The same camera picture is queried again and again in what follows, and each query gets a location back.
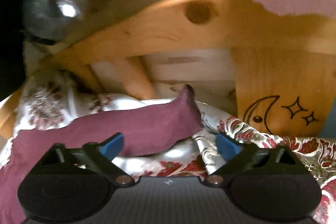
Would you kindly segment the grey round lamp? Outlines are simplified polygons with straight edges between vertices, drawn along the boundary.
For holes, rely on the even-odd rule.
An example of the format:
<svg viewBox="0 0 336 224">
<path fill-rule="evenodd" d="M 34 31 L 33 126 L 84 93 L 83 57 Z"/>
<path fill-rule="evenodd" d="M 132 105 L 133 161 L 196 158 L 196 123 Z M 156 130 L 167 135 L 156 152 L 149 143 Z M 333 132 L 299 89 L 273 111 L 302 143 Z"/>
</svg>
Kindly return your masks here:
<svg viewBox="0 0 336 224">
<path fill-rule="evenodd" d="M 83 18 L 88 0 L 25 0 L 23 22 L 30 41 L 54 45 Z"/>
</svg>

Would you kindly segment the wooden bed frame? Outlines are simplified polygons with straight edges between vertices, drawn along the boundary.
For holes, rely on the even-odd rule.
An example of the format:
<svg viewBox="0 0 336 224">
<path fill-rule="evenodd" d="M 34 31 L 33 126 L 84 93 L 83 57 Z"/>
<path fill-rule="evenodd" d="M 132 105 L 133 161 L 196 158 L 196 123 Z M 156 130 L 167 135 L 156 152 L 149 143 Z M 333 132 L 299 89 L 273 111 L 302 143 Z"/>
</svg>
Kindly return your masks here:
<svg viewBox="0 0 336 224">
<path fill-rule="evenodd" d="M 335 99 L 335 20 L 278 16 L 252 0 L 92 0 L 39 64 L 98 92 L 118 80 L 140 99 L 232 72 L 242 121 L 315 137 Z"/>
</svg>

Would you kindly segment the white floral bedspread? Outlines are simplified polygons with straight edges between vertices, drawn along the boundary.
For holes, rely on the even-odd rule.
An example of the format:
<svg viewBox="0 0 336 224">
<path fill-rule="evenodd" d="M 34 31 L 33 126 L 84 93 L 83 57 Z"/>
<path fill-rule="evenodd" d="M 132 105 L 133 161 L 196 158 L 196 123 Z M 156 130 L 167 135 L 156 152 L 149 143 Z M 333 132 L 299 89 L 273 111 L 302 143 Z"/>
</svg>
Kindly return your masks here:
<svg viewBox="0 0 336 224">
<path fill-rule="evenodd" d="M 1 151 L 1 223 L 22 223 L 20 183 L 55 143 L 81 148 L 119 133 L 108 159 L 129 176 L 198 176 L 245 161 L 275 164 L 294 154 L 321 187 L 316 223 L 335 223 L 335 143 L 314 137 L 261 133 L 247 123 L 194 101 L 185 86 L 176 99 L 136 100 L 124 94 L 78 91 L 67 72 L 40 72 L 23 87 L 13 136 Z"/>
</svg>

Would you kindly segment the maroon knit sweater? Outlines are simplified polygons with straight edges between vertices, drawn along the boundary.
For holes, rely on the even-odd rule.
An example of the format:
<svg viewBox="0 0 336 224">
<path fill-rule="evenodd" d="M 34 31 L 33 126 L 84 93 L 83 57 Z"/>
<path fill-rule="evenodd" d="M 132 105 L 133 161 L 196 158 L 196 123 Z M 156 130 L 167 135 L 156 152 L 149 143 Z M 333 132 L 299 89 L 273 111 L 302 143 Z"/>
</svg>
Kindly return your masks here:
<svg viewBox="0 0 336 224">
<path fill-rule="evenodd" d="M 143 156 L 164 152 L 202 128 L 194 91 L 187 85 L 178 98 L 167 104 L 91 114 L 76 118 L 60 129 L 21 130 L 12 142 L 9 162 L 1 168 L 1 223 L 24 221 L 17 198 L 18 186 L 55 143 L 78 148 L 122 133 L 124 147 L 120 155 Z"/>
</svg>

